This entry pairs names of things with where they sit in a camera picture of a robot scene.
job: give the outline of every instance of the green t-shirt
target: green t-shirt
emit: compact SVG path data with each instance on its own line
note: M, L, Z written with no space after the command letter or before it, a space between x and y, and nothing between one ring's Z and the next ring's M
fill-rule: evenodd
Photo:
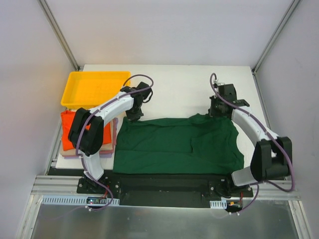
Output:
M238 131L228 118L196 114L188 119L130 122L117 137L114 168L130 174L227 174L242 169Z

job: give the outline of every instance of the white table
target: white table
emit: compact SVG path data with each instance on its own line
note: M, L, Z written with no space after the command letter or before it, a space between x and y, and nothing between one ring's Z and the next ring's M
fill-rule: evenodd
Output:
M206 114L210 107L209 97L213 90L209 84L210 74L215 72L219 82L234 84L238 99L245 99L253 113L265 123L262 107L255 82L248 66L182 66L182 65L85 65L83 71L130 71L131 75L145 74L153 78L154 95L151 101L142 105L144 116L141 120L158 118L188 118L196 113ZM148 79L136 77L131 86ZM237 146L249 166L254 152L254 145L240 127L235 125L239 135ZM102 159L105 169L113 169L112 158ZM56 168L82 168L79 159L64 159L59 156Z

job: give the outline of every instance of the yellow plastic tray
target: yellow plastic tray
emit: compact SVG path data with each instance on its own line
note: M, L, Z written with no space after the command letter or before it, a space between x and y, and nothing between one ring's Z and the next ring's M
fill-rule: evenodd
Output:
M71 72L61 105L69 109L89 109L114 97L131 76L129 71Z

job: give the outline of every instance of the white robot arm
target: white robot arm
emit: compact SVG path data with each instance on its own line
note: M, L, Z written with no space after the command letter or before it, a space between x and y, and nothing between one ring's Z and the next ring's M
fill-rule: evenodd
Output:
M123 87L115 97L100 106L77 110L68 138L77 149L77 154L83 158L87 177L99 180L104 173L99 151L106 124L122 112L126 112L129 120L138 120L143 116L142 103L149 95L150 100L152 94L151 87L141 82L136 88Z
M279 137L253 116L249 104L237 99L233 84L217 84L214 73L210 83L215 95L210 97L209 115L230 118L255 145L250 166L231 173L226 180L227 188L289 176L292 173L291 140L288 137Z

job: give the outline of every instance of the gray wall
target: gray wall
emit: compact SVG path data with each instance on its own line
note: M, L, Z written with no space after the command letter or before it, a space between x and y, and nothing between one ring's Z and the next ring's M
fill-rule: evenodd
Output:
M292 0L48 0L80 65L253 66Z
M0 7L0 238L14 238L43 173L71 66L35 0Z
M271 127L293 141L297 187L319 238L319 1L303 0L257 73Z

